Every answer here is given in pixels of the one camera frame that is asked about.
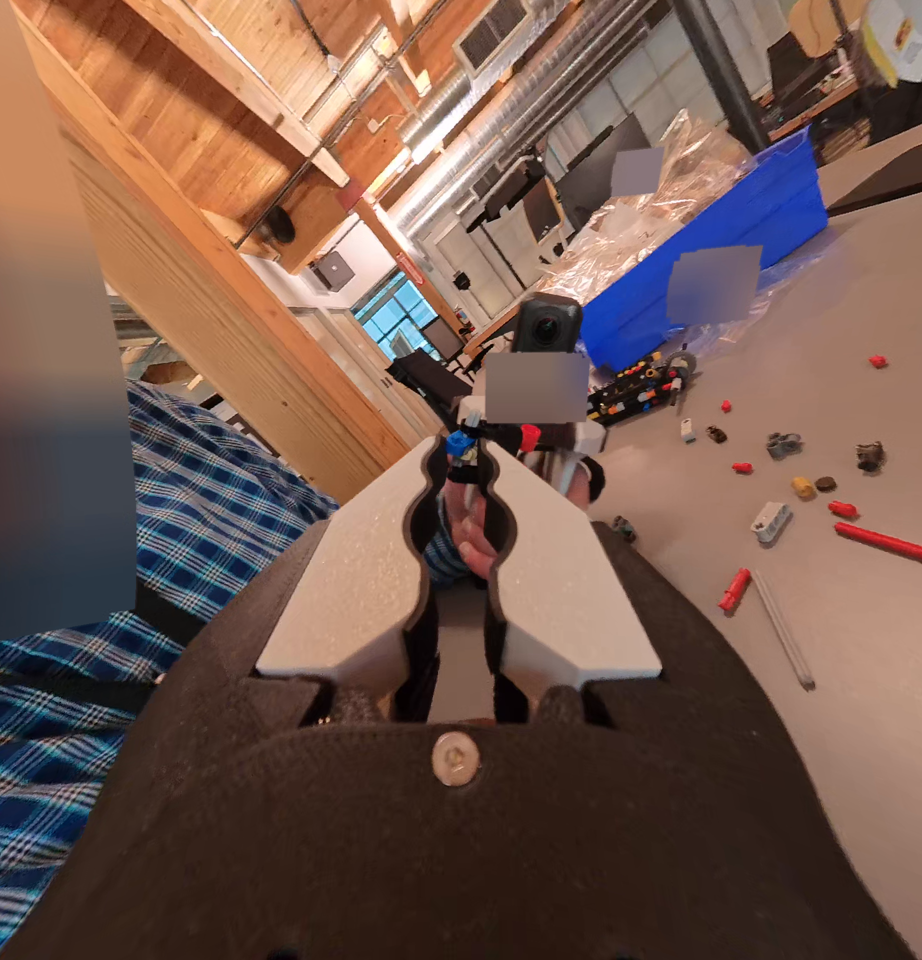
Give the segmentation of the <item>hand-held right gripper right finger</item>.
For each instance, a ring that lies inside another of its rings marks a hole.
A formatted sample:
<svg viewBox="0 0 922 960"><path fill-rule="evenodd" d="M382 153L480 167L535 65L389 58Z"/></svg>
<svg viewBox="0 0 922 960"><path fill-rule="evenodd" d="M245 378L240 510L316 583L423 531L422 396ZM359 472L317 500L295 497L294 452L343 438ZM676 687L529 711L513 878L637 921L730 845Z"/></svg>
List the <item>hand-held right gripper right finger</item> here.
<svg viewBox="0 0 922 960"><path fill-rule="evenodd" d="M653 680L662 663L583 510L508 453L479 445L494 719L525 723L556 688Z"/></svg>

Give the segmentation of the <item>black frame with red bushes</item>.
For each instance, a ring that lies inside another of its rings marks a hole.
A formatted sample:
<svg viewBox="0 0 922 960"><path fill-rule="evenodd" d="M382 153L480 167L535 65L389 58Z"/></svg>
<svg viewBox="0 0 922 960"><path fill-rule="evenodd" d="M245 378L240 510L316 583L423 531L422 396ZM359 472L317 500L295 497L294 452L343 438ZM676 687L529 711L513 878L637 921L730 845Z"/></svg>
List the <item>black frame with red bushes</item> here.
<svg viewBox="0 0 922 960"><path fill-rule="evenodd" d="M458 485L478 486L481 492L487 490L495 470L493 461L483 452L488 442L494 442L508 454L518 457L522 453L533 452L537 448L542 433L540 427L534 424L492 424L487 421L479 421L478 424L465 421L456 430L459 429L478 438L477 458L470 464L451 466L450 458L447 456L449 465L446 479Z"/></svg>

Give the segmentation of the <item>person's left forearm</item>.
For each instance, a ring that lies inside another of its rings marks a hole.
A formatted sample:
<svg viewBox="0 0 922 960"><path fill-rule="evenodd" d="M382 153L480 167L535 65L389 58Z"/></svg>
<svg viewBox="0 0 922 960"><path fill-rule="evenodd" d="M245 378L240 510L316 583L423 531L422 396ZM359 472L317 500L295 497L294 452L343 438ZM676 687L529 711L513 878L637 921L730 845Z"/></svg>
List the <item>person's left forearm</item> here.
<svg viewBox="0 0 922 960"><path fill-rule="evenodd" d="M133 611L187 644L317 522L338 511L214 413L126 381L136 500Z"/></svg>

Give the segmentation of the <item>person's left hand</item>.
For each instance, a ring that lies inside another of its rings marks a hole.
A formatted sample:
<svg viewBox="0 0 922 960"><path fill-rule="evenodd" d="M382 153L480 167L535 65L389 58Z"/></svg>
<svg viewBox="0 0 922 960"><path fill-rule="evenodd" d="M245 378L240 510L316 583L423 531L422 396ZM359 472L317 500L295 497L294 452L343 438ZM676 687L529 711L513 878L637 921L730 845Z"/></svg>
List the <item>person's left hand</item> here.
<svg viewBox="0 0 922 960"><path fill-rule="evenodd" d="M553 556L554 534L565 530L568 515L575 525L587 522L591 475L583 464L572 474L566 495L551 490L550 502L515 513L515 548L540 546L539 557ZM444 590L466 577L488 581L499 558L485 533L488 502L475 484L444 481L439 494L440 526L424 551L431 585Z"/></svg>

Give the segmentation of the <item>black multicoloured brick chassis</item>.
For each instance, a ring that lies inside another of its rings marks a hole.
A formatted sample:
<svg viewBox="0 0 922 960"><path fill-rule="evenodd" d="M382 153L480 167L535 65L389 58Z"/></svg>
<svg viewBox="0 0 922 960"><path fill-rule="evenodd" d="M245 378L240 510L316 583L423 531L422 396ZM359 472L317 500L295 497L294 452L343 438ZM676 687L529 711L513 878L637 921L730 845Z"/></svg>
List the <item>black multicoloured brick chassis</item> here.
<svg viewBox="0 0 922 960"><path fill-rule="evenodd" d="M677 407L696 368L696 355L686 349L645 354L588 395L587 419L609 428L657 408Z"/></svg>

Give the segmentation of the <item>black monitor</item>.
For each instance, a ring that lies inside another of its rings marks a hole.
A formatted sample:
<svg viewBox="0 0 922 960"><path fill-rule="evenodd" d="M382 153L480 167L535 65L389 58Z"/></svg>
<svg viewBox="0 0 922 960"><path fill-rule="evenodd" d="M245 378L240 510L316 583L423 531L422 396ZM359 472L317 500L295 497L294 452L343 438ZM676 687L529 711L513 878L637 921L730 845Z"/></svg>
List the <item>black monitor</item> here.
<svg viewBox="0 0 922 960"><path fill-rule="evenodd" d="M615 160L620 152L648 149L650 142L635 114L615 126L608 126L568 163L567 172L555 188L575 231L580 232L612 197L611 184Z"/></svg>

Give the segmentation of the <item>clear plastic bag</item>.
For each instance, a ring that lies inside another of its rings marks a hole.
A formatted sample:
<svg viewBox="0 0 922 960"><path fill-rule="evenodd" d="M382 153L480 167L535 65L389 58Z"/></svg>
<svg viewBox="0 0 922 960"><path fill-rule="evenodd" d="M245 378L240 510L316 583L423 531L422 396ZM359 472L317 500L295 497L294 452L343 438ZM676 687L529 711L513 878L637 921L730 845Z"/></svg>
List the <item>clear plastic bag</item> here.
<svg viewBox="0 0 922 960"><path fill-rule="evenodd" d="M839 233L827 226L779 262L755 273L753 255L739 247L689 254L691 268L676 266L678 309L671 333L690 353L714 359L734 349L780 306L791 290L839 246Z"/></svg>

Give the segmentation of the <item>light grey long axle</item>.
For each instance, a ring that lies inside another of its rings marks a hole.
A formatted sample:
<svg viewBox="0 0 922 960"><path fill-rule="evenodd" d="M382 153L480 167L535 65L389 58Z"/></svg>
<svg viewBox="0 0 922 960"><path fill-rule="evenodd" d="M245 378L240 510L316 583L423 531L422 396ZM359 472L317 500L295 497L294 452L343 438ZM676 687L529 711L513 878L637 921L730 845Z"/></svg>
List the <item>light grey long axle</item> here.
<svg viewBox="0 0 922 960"><path fill-rule="evenodd" d="M798 684L805 692L816 690L815 677L799 647L791 627L785 618L767 576L760 570L752 571L752 579L757 595L764 606L767 618L773 628L781 650L785 655Z"/></svg>

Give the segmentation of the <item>pile of clear plastic bags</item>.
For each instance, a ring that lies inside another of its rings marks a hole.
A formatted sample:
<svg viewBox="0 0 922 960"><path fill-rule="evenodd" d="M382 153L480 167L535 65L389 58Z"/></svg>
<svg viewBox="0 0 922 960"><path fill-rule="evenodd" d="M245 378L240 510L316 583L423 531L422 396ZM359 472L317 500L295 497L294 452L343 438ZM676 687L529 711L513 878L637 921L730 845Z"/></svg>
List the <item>pile of clear plastic bags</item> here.
<svg viewBox="0 0 922 960"><path fill-rule="evenodd" d="M681 232L754 168L752 154L722 126L679 110L661 135L657 188L632 193L611 186L605 202L535 292L590 304Z"/></svg>

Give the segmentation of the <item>blue plastic bin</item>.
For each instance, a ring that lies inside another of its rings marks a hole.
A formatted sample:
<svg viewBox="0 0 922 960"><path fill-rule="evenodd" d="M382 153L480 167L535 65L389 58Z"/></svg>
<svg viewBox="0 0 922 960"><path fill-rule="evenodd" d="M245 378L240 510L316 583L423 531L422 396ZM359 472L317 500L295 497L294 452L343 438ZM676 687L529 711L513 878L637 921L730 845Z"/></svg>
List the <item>blue plastic bin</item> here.
<svg viewBox="0 0 922 960"><path fill-rule="evenodd" d="M713 318L671 316L672 272L700 251L751 249L759 254L707 258L711 266L739 266L755 283L827 227L815 154L804 128L753 158L753 167L687 225L675 231L637 265L584 307L581 339L593 366L628 367L679 330Z"/></svg>

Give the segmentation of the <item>white air vent grille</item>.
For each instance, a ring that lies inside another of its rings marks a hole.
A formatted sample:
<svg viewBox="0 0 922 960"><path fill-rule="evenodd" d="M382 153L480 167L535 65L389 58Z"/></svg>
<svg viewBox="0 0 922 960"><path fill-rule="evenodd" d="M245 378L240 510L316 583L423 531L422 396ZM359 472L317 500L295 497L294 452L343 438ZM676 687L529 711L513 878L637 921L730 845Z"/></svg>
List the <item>white air vent grille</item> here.
<svg viewBox="0 0 922 960"><path fill-rule="evenodd" d="M452 44L455 58L468 77L478 77L532 19L526 2L491 2Z"/></svg>

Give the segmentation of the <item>black flat pad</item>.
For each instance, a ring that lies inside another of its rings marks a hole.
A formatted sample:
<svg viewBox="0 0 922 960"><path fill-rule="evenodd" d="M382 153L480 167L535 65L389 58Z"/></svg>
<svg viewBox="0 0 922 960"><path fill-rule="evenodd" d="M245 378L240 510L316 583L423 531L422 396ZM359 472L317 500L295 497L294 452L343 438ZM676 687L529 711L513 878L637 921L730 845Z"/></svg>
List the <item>black flat pad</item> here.
<svg viewBox="0 0 922 960"><path fill-rule="evenodd" d="M922 125L821 167L830 218L922 193Z"/></svg>

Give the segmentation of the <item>person in plaid shirt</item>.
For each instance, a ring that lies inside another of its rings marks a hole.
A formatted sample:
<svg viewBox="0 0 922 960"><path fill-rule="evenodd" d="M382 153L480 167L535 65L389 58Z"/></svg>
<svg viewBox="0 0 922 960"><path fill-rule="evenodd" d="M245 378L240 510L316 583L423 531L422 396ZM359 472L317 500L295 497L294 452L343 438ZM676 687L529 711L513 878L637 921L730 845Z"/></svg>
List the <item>person in plaid shirt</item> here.
<svg viewBox="0 0 922 960"><path fill-rule="evenodd" d="M0 641L0 950L83 833L141 710L59 689L146 693L187 645L130 611Z"/></svg>

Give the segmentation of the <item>black wall box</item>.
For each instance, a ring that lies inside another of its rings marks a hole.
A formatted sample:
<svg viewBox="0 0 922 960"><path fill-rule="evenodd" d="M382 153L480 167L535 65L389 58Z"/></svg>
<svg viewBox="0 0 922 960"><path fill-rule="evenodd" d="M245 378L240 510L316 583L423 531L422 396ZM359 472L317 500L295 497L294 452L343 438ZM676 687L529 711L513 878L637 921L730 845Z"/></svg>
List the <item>black wall box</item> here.
<svg viewBox="0 0 922 960"><path fill-rule="evenodd" d="M356 276L355 270L336 248L312 261L309 271L324 291L342 291Z"/></svg>

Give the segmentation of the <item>silver ventilation duct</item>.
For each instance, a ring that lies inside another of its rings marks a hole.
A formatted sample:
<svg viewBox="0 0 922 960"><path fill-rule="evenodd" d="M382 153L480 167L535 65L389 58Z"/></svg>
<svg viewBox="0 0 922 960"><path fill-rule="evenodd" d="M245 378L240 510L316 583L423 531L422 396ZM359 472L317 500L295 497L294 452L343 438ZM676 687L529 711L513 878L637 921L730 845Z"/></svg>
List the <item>silver ventilation duct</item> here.
<svg viewBox="0 0 922 960"><path fill-rule="evenodd" d="M397 128L413 164L420 165L457 127L465 136L456 143L460 158L493 163L530 128L551 100L565 53L554 42L546 44L491 95L521 52L516 46L498 47L475 67L462 44L453 44L457 65L422 99L417 115Z"/></svg>

